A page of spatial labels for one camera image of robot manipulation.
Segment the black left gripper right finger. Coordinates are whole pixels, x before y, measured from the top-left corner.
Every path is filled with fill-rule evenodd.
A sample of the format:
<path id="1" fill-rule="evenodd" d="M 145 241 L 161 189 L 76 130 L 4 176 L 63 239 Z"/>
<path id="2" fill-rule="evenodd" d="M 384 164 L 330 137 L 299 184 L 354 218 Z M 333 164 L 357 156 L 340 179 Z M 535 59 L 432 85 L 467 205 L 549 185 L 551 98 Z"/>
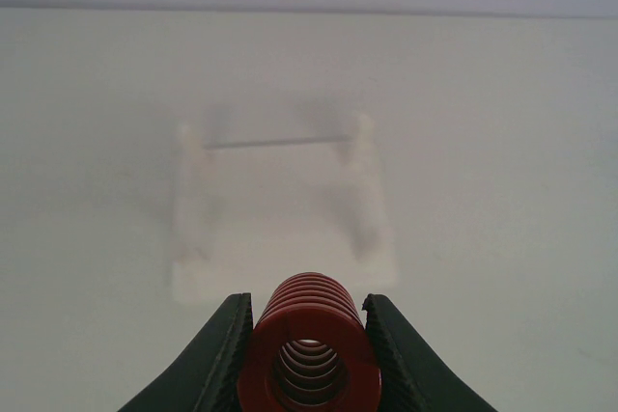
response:
<path id="1" fill-rule="evenodd" d="M 493 411 L 449 369 L 387 296 L 368 294 L 362 309 L 381 372 L 380 411 Z"/>

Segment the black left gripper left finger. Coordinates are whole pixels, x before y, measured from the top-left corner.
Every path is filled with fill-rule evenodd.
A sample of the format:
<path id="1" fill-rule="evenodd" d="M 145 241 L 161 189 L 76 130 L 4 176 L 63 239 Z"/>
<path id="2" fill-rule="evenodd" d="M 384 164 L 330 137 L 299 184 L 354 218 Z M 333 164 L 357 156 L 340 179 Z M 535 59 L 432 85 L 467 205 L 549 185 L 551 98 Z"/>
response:
<path id="1" fill-rule="evenodd" d="M 252 330 L 251 295 L 229 295 L 172 364 L 121 409 L 240 411 L 237 383 Z"/>

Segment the red large spring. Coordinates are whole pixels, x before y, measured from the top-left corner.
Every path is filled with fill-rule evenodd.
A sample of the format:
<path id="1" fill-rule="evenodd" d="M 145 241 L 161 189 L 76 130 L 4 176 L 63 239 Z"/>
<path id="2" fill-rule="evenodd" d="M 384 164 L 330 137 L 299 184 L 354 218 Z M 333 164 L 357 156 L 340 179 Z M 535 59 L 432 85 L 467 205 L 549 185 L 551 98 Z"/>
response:
<path id="1" fill-rule="evenodd" d="M 277 287 L 250 336 L 238 395 L 244 411 L 378 410 L 378 360 L 341 284 L 307 272 Z"/>

